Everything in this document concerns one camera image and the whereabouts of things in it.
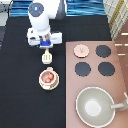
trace cup handle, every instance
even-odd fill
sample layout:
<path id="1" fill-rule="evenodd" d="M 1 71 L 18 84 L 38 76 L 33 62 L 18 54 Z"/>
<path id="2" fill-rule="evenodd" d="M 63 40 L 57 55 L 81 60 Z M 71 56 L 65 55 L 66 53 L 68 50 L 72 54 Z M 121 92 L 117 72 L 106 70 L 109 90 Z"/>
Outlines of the cup handle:
<path id="1" fill-rule="evenodd" d="M 47 70 L 53 71 L 53 68 L 52 67 L 47 67 Z"/>
<path id="2" fill-rule="evenodd" d="M 46 89 L 46 90 L 49 90 L 50 89 L 50 86 L 43 85 L 43 88 Z"/>

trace small cup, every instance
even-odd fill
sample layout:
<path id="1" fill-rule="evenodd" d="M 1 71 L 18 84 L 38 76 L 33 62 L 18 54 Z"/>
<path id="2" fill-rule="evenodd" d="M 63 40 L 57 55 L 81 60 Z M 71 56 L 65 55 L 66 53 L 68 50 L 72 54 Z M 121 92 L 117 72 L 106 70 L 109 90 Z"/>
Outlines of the small cup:
<path id="1" fill-rule="evenodd" d="M 53 80 L 51 80 L 50 83 L 46 83 L 44 82 L 44 76 L 48 75 L 49 73 L 53 74 Z M 53 71 L 52 67 L 48 67 L 46 70 L 44 70 L 40 76 L 39 76 L 39 84 L 41 85 L 41 87 L 45 90 L 52 90 L 54 88 L 56 88 L 59 84 L 59 76 L 58 74 Z"/>

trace pink circle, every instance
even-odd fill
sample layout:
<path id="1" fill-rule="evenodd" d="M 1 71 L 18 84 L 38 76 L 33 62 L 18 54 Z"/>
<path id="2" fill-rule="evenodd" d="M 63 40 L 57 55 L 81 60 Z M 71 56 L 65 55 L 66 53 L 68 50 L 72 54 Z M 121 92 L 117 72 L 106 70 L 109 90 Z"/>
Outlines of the pink circle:
<path id="1" fill-rule="evenodd" d="M 77 57 L 86 57 L 89 54 L 89 48 L 86 45 L 80 44 L 74 48 L 74 54 Z"/>

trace black circle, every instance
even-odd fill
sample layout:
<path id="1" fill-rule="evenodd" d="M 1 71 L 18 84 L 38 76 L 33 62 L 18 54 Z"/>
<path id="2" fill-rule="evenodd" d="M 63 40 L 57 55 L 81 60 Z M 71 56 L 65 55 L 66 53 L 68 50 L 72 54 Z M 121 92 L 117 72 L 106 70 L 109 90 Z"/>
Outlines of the black circle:
<path id="1" fill-rule="evenodd" d="M 40 3 L 31 3 L 29 6 L 29 13 L 33 17 L 39 17 L 44 11 L 44 6 Z"/>
<path id="2" fill-rule="evenodd" d="M 111 49 L 106 45 L 99 45 L 96 47 L 96 54 L 100 57 L 106 58 L 111 54 Z"/>
<path id="3" fill-rule="evenodd" d="M 82 76 L 82 77 L 87 76 L 89 75 L 90 71 L 91 71 L 91 68 L 89 64 L 86 62 L 79 62 L 75 66 L 75 72 L 79 76 Z"/>
<path id="4" fill-rule="evenodd" d="M 114 66 L 109 62 L 100 63 L 98 70 L 103 76 L 112 76 L 115 72 Z"/>

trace bowl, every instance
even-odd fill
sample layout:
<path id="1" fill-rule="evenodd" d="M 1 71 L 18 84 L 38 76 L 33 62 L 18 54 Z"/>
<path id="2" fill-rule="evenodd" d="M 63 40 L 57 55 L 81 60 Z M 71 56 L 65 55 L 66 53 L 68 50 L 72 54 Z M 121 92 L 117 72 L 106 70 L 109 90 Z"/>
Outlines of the bowl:
<path id="1" fill-rule="evenodd" d="M 80 119 L 94 128 L 102 128 L 109 125 L 115 116 L 114 104 L 108 92 L 99 87 L 87 87 L 83 89 L 76 99 L 76 111 Z"/>

